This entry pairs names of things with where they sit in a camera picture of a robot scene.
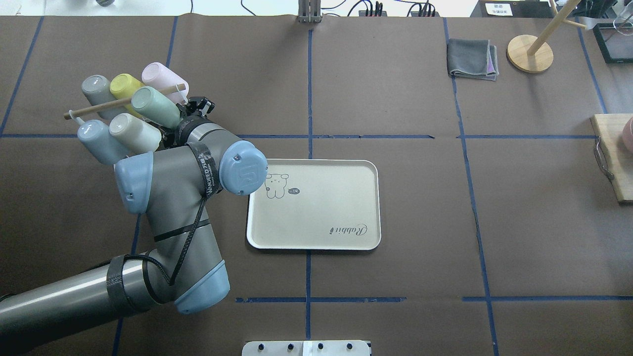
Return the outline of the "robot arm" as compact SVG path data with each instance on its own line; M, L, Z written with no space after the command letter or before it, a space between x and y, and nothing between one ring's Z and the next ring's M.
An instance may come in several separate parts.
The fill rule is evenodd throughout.
M228 295L226 265L205 205L222 191L255 192L266 179L267 159L201 114L180 123L176 144L114 166L124 205L147 216L155 248L2 299L3 356L166 303L182 314L197 313Z

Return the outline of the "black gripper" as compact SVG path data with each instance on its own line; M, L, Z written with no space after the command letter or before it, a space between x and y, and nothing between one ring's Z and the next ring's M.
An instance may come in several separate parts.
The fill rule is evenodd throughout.
M187 117L183 116L175 129L164 129L161 141L162 148L170 149L183 146L195 128L207 123L208 118L206 116L197 114Z

